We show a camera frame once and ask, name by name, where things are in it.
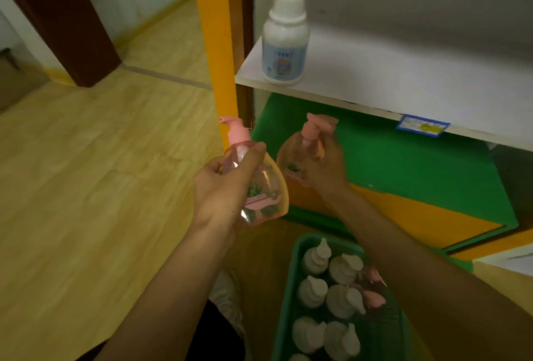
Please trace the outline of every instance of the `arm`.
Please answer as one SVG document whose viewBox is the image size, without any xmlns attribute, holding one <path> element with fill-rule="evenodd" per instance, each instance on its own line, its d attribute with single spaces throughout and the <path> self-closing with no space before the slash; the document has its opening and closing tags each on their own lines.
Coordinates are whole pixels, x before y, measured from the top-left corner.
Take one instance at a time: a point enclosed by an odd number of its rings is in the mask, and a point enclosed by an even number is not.
<svg viewBox="0 0 533 361">
<path fill-rule="evenodd" d="M 533 359 L 533 318 L 472 274 L 433 253 L 350 187 L 343 152 L 303 154 L 307 177 L 346 224 L 438 359 Z"/>
<path fill-rule="evenodd" d="M 257 144 L 234 171 L 218 174 L 215 158 L 195 176 L 195 210 L 187 234 L 150 282 L 96 361 L 185 359 L 210 288 L 235 238 L 253 172 L 266 146 Z"/>
</svg>

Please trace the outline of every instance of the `blue-bordered label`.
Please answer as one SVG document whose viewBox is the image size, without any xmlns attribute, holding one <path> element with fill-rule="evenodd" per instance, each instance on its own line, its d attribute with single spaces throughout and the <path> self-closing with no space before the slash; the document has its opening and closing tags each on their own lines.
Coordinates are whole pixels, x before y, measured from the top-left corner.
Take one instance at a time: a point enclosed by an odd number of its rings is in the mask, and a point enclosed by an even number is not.
<svg viewBox="0 0 533 361">
<path fill-rule="evenodd" d="M 450 126 L 449 122 L 404 114 L 396 129 L 439 137 Z"/>
<path fill-rule="evenodd" d="M 263 73 L 277 81 L 293 81 L 303 74 L 307 45 L 279 48 L 263 38 Z"/>
</svg>

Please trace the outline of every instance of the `green shelf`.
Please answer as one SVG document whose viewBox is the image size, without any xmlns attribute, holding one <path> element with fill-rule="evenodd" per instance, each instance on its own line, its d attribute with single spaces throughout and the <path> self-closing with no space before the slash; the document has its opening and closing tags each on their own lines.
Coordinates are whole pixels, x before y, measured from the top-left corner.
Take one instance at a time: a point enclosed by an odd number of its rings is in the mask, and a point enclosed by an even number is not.
<svg viewBox="0 0 533 361">
<path fill-rule="evenodd" d="M 339 119 L 336 135 L 352 184 L 514 228 L 518 225 L 495 164 L 482 141 L 396 130 L 397 122 L 272 93 L 253 132 L 275 159 L 302 129 L 308 112 Z"/>
</svg>

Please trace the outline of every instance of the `pink soap bottle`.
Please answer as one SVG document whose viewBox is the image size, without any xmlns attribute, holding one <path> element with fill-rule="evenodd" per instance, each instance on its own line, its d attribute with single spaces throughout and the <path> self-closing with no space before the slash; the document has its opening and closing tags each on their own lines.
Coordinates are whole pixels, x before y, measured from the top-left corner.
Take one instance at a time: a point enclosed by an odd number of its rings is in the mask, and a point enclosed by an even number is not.
<svg viewBox="0 0 533 361">
<path fill-rule="evenodd" d="M 316 156 L 324 156 L 325 150 L 324 145 L 319 138 L 320 132 L 333 135 L 337 123 L 337 118 L 328 115 L 315 115 L 310 112 L 307 114 L 307 122 L 303 124 L 302 130 L 296 132 L 293 136 L 287 139 L 278 152 L 276 163 L 286 179 L 297 181 L 306 187 L 309 186 L 309 183 L 305 179 L 305 172 L 296 164 L 294 153 L 297 149 L 301 149 L 302 147 L 309 149 L 311 145 L 316 143 L 316 148 L 314 149 Z"/>
<path fill-rule="evenodd" d="M 250 138 L 250 130 L 245 128 L 243 120 L 237 117 L 220 117 L 220 122 L 229 125 L 228 139 L 230 147 L 224 152 L 222 174 L 239 166 L 256 142 Z M 265 154 L 263 164 L 255 171 L 248 188 L 248 198 L 240 215 L 249 225 L 275 219 L 289 211 L 289 194 L 287 184 L 274 160 Z"/>
</svg>

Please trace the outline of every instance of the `white shelf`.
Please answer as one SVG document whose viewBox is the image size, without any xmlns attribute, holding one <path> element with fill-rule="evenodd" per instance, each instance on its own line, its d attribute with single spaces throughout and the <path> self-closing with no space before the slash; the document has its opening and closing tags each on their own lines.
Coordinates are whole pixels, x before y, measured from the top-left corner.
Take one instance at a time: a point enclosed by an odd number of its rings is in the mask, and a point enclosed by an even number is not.
<svg viewBox="0 0 533 361">
<path fill-rule="evenodd" d="M 394 120 L 450 122 L 447 132 L 533 151 L 532 64 L 312 27 L 303 80 L 280 87 L 264 80 L 261 54 L 260 39 L 237 84 Z"/>
</svg>

